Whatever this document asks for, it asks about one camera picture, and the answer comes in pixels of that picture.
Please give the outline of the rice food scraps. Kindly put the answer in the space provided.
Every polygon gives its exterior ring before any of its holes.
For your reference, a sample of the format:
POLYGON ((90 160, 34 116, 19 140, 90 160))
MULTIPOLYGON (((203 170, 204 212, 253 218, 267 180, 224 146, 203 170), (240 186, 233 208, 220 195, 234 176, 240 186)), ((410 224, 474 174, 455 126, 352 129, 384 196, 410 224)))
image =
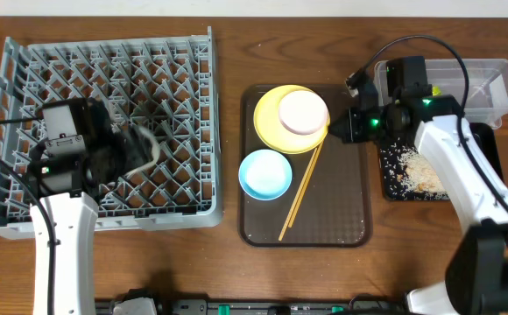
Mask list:
POLYGON ((385 196, 391 200, 446 200, 433 167, 411 146, 395 140, 379 148, 385 196))

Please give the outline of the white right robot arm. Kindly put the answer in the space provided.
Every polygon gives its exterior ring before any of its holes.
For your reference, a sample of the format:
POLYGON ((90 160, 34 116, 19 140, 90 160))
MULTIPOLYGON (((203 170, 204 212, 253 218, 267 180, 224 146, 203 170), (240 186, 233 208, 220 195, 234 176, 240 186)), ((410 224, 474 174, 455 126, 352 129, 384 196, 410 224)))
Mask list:
POLYGON ((508 312, 508 189, 463 116, 463 101, 435 94, 421 56, 386 64, 382 104, 365 68, 346 85, 356 105, 328 127, 346 144, 405 139, 431 165, 457 213, 463 238, 442 282, 412 290, 406 307, 417 314, 508 312))

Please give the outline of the pink white bowl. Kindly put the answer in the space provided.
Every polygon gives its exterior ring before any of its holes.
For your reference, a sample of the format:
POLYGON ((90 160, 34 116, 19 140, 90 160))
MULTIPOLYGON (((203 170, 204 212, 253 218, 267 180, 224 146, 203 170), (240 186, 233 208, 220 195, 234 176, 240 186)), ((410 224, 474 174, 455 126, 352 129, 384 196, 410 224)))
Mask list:
POLYGON ((321 130, 328 121, 328 107, 312 91, 297 90, 286 94, 278 105, 281 124, 296 135, 308 136, 321 130))

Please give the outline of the green orange snack wrapper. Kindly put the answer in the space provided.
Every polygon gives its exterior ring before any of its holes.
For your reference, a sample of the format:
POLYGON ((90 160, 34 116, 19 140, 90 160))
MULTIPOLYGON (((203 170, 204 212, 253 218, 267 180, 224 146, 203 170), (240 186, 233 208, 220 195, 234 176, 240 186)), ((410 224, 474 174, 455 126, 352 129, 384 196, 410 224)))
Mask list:
POLYGON ((437 86, 433 86, 432 87, 432 94, 433 94, 433 96, 441 95, 441 89, 437 86))

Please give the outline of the white plastic cup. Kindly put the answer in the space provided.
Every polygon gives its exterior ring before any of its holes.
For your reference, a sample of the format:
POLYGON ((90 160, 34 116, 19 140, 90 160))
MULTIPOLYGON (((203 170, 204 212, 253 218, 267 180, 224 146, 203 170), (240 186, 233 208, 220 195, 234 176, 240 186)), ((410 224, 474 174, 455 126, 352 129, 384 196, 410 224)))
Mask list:
POLYGON ((125 152, 124 176, 145 171, 155 166, 160 158, 161 147, 154 134, 142 126, 130 126, 123 132, 125 152))

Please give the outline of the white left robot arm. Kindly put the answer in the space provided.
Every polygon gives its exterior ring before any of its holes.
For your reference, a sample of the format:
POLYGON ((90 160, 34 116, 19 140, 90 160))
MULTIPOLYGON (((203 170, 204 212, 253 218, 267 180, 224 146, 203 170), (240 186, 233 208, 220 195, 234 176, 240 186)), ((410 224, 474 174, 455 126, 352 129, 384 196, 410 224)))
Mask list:
POLYGON ((160 145, 146 128, 114 130, 93 98, 47 103, 46 135, 30 149, 22 180, 32 198, 36 245, 33 311, 94 314, 93 242, 100 187, 152 168, 160 145))

